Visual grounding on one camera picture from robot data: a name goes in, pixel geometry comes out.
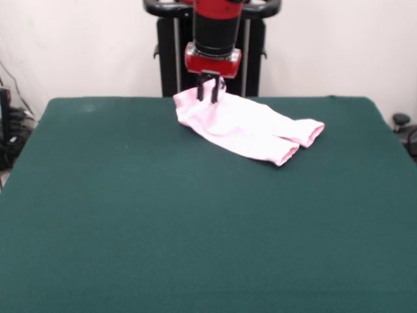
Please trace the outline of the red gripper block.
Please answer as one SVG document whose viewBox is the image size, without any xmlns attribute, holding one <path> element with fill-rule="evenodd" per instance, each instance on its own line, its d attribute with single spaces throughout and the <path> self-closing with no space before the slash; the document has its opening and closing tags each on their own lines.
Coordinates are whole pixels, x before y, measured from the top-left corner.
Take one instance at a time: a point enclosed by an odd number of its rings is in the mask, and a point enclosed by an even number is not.
<svg viewBox="0 0 417 313">
<path fill-rule="evenodd" d="M 213 76 L 214 87 L 212 88 L 211 103 L 215 104 L 218 101 L 218 92 L 220 88 L 220 76 L 223 78 L 233 79 L 236 77 L 240 62 L 242 59 L 242 52 L 240 49 L 234 49 L 227 57 L 208 57 L 200 54 L 195 48 L 186 48 L 184 53 L 184 60 L 188 72 L 199 74 L 197 77 L 197 99 L 203 101 L 204 99 L 204 84 L 207 80 L 207 75 L 202 73 L 215 73 L 218 76 Z"/>
</svg>

